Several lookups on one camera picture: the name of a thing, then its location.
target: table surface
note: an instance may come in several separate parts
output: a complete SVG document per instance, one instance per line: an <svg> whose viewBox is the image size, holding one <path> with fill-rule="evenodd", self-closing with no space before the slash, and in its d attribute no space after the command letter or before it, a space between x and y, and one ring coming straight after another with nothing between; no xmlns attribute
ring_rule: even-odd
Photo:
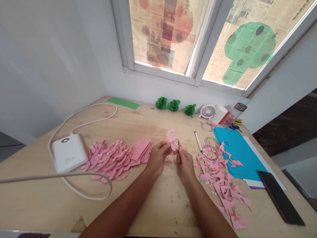
<svg viewBox="0 0 317 238"><path fill-rule="evenodd" d="M96 103L107 103L109 97ZM183 147L193 156L199 153L194 136L197 131L201 142L214 137L200 127L200 121L186 116L182 111L151 110L153 105L140 103L136 110L117 105L117 113L109 120L83 126L75 131L81 136L86 151L95 141L107 140L108 144L122 139L131 146L140 139L152 139L152 145L168 140L167 131L175 129ZM54 137L54 141L66 137L70 131L86 122L111 115L114 107L98 105L80 112L71 118ZM250 138L272 170L287 187L287 197L292 202L306 227L286 224L265 190L251 190L241 179L233 179L245 197L251 200L252 211L240 199L236 211L247 224L246 229L235 230L239 237L316 237L317 213L311 208L277 165L257 143L249 131L240 127L242 135ZM54 130L43 135L0 164L1 178L54 174L55 169L47 150L47 143ZM192 211L186 191L177 176L176 158L168 156L173 164L165 164L163 174L154 184L144 205L134 220L128 235L200 237L197 219ZM76 231L77 221L89 225L136 179L145 165L130 169L128 177L113 181L111 196L103 201L86 200L72 192L61 179L46 179L0 185L0 230L27 230L44 232ZM196 175L200 168L195 168ZM80 176L69 180L88 194L102 196L108 185ZM217 195L201 182L210 198L220 203Z"/></svg>

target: blue paper sheet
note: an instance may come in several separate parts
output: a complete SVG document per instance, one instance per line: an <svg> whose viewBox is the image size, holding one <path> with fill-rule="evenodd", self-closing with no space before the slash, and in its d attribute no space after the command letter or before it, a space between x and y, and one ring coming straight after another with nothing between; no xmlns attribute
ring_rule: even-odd
<svg viewBox="0 0 317 238"><path fill-rule="evenodd" d="M219 143L226 141L229 146L224 145L225 151L231 154L232 160L239 160L243 166L231 167L232 163L228 162L229 173L235 178L251 179L261 181L257 170L267 172L267 169L255 155L248 143L238 131L231 129L219 128L214 129L214 133ZM225 159L228 159L227 154L223 154Z"/></svg>

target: white pen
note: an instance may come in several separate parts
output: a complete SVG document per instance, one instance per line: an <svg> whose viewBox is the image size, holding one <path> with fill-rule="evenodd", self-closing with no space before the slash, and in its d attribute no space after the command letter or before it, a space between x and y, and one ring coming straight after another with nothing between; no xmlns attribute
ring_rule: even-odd
<svg viewBox="0 0 317 238"><path fill-rule="evenodd" d="M197 132L195 131L195 136L196 136L196 140L197 140L197 143L198 143L198 146L199 146L199 150L200 150L200 152L202 153L202 146L201 146L201 144L200 144L200 142L199 142L199 139L198 139L198 136L197 136Z"/></svg>

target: black phone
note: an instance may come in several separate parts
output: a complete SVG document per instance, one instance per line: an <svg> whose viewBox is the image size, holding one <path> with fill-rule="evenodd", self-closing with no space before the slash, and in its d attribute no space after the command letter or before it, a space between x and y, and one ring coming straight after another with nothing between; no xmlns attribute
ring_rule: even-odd
<svg viewBox="0 0 317 238"><path fill-rule="evenodd" d="M299 216L274 176L271 173L263 171L258 171L258 174L283 220L288 224L305 226L304 221Z"/></svg>

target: window frame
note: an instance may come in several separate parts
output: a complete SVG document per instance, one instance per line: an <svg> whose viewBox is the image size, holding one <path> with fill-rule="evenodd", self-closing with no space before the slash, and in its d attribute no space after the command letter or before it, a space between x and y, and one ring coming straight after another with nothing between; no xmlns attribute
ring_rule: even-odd
<svg viewBox="0 0 317 238"><path fill-rule="evenodd" d="M203 75L226 22L233 1L234 0L210 1L202 25L202 30L200 31L197 44L189 62L189 65L191 64L192 66L190 67L190 70L187 70L186 75L183 75L170 70L158 69L150 64L134 61L129 0L111 0L124 73L130 75L140 75L140 73L153 75L196 87L206 87L212 90L248 98L317 20L317 1L315 1L304 15L305 17L297 23L281 45L275 50L271 60L262 66L246 89L203 79Z"/></svg>

